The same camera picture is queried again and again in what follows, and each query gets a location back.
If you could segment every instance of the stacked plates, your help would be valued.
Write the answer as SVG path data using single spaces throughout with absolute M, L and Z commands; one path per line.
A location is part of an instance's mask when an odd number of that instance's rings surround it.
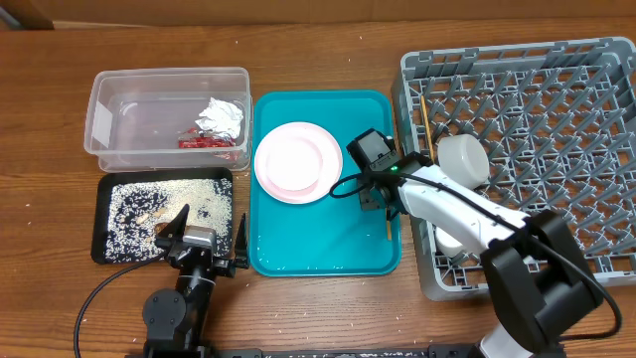
M 260 186 L 288 204 L 307 204 L 328 194 L 342 166 L 342 151 L 333 135 L 306 122 L 283 124 L 267 133 L 254 157 Z

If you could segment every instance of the blue plastic tray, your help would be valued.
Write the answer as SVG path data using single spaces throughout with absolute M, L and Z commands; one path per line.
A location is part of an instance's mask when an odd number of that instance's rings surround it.
M 359 172 L 345 148 L 356 136 L 371 127 L 393 135 L 391 105 L 377 91 L 272 92 L 256 104 L 251 157 L 269 131 L 293 121 L 320 125 L 336 138 L 342 176 Z M 349 183 L 339 192 L 355 186 Z M 285 204 L 263 191 L 252 164 L 249 206 L 249 259 L 264 275 L 377 275 L 399 264 L 399 217 L 391 222 L 389 241 L 385 211 L 363 212 L 357 195 Z

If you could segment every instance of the wood grain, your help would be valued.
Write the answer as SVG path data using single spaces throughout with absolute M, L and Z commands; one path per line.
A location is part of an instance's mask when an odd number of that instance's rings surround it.
M 120 267 L 89 257 L 96 186 L 103 173 L 82 147 L 92 81 L 104 70 L 241 66 L 254 100 L 273 90 L 390 87 L 406 52 L 626 36 L 635 18 L 439 21 L 332 26 L 148 28 L 0 33 L 0 357 L 70 357 L 75 317 L 88 293 Z M 248 209 L 237 173 L 235 215 Z M 387 276 L 220 279 L 207 324 L 219 348 L 266 350 L 424 347 L 474 342 L 496 322 L 488 301 L 432 302 L 420 291 L 402 217 L 403 256 Z M 81 330 L 85 357 L 140 351 L 141 307 L 173 286 L 162 265 L 106 288 Z M 634 287 L 612 288 L 625 315 L 615 338 L 572 342 L 570 357 L 632 357 Z M 572 330 L 611 324 L 601 307 Z

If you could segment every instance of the gray dish rack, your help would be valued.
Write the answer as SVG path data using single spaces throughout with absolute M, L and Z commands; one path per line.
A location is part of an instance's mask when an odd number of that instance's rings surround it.
M 625 38 L 408 53 L 392 87 L 400 145 L 428 154 L 424 95 L 434 142 L 467 133 L 485 147 L 482 195 L 556 210 L 601 283 L 636 284 L 635 55 Z M 448 258 L 431 224 L 411 218 L 411 228 L 426 296 L 487 294 L 478 257 Z

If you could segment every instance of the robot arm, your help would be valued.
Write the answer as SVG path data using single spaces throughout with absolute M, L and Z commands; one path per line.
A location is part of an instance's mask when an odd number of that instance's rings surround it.
M 595 280 L 558 214 L 543 211 L 531 217 L 497 205 L 457 184 L 419 153 L 398 158 L 393 140 L 374 129 L 347 150 L 361 173 L 337 182 L 333 197 L 359 193 L 363 210 L 384 206 L 426 220 L 480 255 L 501 324 L 475 346 L 470 358 L 564 357 L 561 335 L 604 297 L 616 315 L 613 333 L 620 328 L 615 302 Z M 356 191 L 334 193 L 353 179 L 358 181 Z M 379 205 L 369 205 L 370 198 Z M 532 275 L 524 264 L 528 256 L 548 266 Z
M 436 165 L 421 167 L 412 175 L 441 183 L 461 193 L 519 229 L 526 226 L 524 219 L 529 217 L 528 214 L 497 205 L 464 188 L 446 176 Z M 496 224 L 448 192 L 408 179 L 397 189 L 401 204 L 410 215 L 441 228 L 471 253 L 479 255 L 488 249 L 491 241 L 505 240 L 513 234 L 510 229 Z

